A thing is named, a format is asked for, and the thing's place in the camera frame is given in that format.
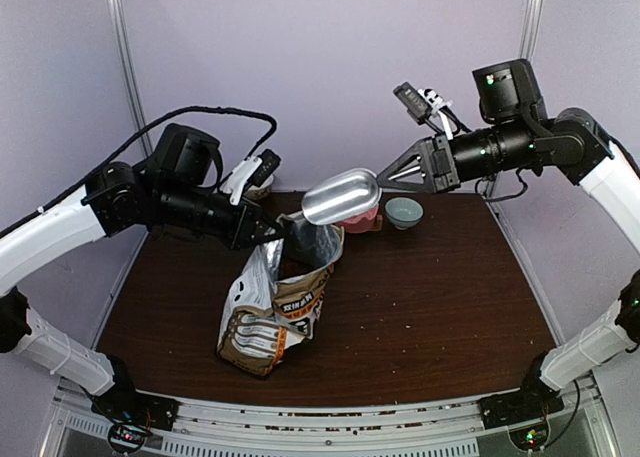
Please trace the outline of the metal scoop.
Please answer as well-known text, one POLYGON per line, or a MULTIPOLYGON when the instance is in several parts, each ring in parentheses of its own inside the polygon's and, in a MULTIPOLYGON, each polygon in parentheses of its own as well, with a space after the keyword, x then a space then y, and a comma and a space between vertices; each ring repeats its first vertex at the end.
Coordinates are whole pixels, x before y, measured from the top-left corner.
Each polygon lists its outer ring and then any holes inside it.
POLYGON ((355 168, 310 188, 302 196, 300 210, 285 218, 316 226, 336 224, 368 212, 381 195, 377 175, 366 168, 355 168))

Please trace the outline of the pet food bag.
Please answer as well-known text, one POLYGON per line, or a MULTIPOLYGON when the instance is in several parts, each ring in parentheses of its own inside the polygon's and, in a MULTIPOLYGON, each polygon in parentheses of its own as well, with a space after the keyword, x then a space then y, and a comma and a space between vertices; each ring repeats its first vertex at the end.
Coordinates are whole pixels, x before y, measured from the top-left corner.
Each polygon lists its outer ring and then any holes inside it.
POLYGON ((228 290, 216 348, 219 358, 260 378, 314 339, 345 241, 343 228, 311 224, 300 213, 276 222, 284 236, 257 246, 228 290))

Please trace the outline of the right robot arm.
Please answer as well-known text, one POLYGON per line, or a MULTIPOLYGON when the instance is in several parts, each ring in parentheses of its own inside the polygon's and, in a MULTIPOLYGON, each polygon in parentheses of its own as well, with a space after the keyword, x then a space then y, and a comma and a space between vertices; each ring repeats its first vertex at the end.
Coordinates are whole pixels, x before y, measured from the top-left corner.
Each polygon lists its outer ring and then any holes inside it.
MULTIPOLYGON (((633 247, 639 245, 639 167, 631 154, 580 108, 547 115, 533 67, 526 59, 473 71, 486 126, 448 139, 422 138, 381 171, 380 187, 429 194, 501 172, 557 168, 609 215, 633 247)), ((639 278, 594 323, 531 364, 512 407, 535 417, 560 390, 617 354, 639 346, 639 278)))

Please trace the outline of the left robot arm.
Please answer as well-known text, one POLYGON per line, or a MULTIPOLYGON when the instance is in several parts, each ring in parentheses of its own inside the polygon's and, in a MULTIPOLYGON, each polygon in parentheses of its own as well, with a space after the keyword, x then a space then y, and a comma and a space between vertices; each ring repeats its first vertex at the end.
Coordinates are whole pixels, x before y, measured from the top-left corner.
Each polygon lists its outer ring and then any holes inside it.
POLYGON ((47 324, 17 285, 41 267, 85 244, 132 226, 173 226, 218 238, 231 250, 273 241, 283 228, 247 200, 280 165, 270 149, 241 161, 229 177, 204 184, 209 169, 223 171, 220 142, 195 128, 168 125, 154 151, 131 166, 107 163, 76 190, 1 238, 1 350, 21 354, 75 382, 123 421, 144 410, 124 362, 93 351, 47 324))

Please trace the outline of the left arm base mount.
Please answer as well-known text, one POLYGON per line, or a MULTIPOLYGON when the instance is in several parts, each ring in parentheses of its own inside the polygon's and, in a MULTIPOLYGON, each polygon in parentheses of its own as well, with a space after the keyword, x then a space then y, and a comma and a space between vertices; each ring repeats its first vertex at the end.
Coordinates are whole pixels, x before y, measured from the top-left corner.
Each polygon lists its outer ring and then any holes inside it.
POLYGON ((88 397, 94 413, 114 423, 129 424, 143 430, 170 431, 179 410, 175 399, 138 391, 110 390, 102 396, 89 394, 88 397))

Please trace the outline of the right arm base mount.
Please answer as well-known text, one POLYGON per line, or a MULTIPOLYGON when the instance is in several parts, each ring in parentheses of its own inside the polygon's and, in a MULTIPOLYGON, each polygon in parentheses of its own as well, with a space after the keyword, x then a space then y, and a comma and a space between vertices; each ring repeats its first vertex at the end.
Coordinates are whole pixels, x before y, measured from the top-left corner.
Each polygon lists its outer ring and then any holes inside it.
POLYGON ((546 410, 539 396, 523 390, 483 397, 477 404, 486 430, 539 419, 546 410))

